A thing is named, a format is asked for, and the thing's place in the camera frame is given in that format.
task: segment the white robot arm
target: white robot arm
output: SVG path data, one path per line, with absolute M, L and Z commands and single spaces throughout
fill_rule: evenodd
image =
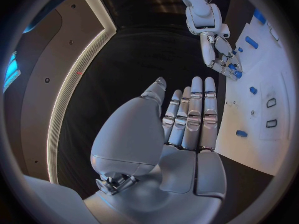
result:
M 190 32 L 200 36 L 204 63 L 215 71 L 237 80 L 242 75 L 242 67 L 233 49 L 225 38 L 230 36 L 229 28 L 222 23 L 222 17 L 216 4 L 207 0 L 183 0 L 186 9 L 187 26 Z M 214 47 L 223 54 L 222 60 L 216 59 Z M 236 65 L 230 69 L 226 64 Z

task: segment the white surface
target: white surface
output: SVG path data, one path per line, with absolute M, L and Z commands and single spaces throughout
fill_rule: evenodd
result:
M 289 147 L 294 128 L 295 83 L 288 58 L 278 34 L 253 17 L 246 24 L 236 42 L 243 52 L 237 52 L 243 67 L 243 76 L 236 82 L 226 81 L 226 101 L 219 130 L 218 153 L 256 170 L 275 175 Z M 249 36 L 259 44 L 255 49 L 245 41 Z M 258 92 L 253 95 L 249 88 Z M 267 108 L 267 101 L 275 98 L 277 104 Z M 266 128 L 269 120 L 277 119 L 277 126 Z M 248 133 L 238 137 L 237 130 Z

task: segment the robotic hand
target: robotic hand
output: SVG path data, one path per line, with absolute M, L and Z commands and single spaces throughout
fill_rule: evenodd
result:
M 207 0 L 183 0 L 186 9 L 187 26 L 190 32 L 200 36 L 204 63 L 215 71 L 233 79 L 242 76 L 242 67 L 225 38 L 230 36 L 229 28 L 222 23 L 221 13 L 216 4 Z M 214 47 L 223 54 L 216 58 Z
M 91 150 L 91 164 L 100 174 L 99 189 L 114 195 L 149 173 L 161 157 L 163 144 L 186 150 L 214 150 L 217 138 L 217 102 L 214 80 L 194 77 L 184 93 L 174 92 L 163 121 L 161 105 L 166 89 L 160 77 L 146 91 L 119 107 L 105 122 Z M 201 116 L 204 101 L 203 122 Z M 200 125 L 203 123 L 199 143 Z

